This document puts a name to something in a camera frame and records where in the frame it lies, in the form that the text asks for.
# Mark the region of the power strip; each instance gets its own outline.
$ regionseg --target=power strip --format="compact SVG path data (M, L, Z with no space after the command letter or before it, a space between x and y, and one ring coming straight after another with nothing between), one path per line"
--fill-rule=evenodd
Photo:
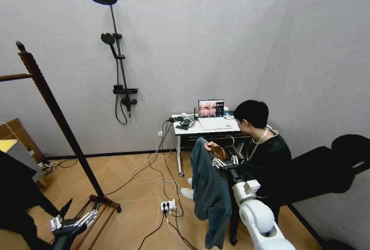
M176 209L176 202L173 199L172 201L167 201L167 202L162 202L161 205L161 211L164 212L166 211L174 211Z

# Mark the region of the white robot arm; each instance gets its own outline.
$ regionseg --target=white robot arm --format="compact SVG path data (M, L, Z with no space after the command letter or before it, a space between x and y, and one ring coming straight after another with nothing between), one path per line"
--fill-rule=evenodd
M259 200L257 180L238 182L232 187L239 215L253 240L255 250L295 250L275 222L271 209Z

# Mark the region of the cardboard box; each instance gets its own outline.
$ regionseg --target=cardboard box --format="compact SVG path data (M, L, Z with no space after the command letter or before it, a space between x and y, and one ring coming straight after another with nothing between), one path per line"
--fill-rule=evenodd
M31 139L27 131L23 128L18 118L7 122L7 125L12 129L12 131L17 135L19 140L26 146L29 151L34 151L32 157L37 163L43 162L45 160L40 149ZM0 125L0 139L17 139L17 137L12 134L12 132L5 124Z

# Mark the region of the hanging jacket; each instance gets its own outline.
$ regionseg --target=hanging jacket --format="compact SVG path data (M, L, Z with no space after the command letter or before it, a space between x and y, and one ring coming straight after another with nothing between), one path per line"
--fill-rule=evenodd
M209 153L204 149L205 143L207 141L200 137L190 156L193 167L194 213L198 219L209 221L206 248L217 246L222 249L226 225L231 216L230 193L227 180L212 166Z

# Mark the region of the yellow object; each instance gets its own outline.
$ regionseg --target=yellow object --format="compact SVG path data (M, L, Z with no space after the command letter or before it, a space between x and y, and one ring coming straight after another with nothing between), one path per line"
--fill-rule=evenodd
M16 143L17 139L1 139L0 140L0 150L7 153Z

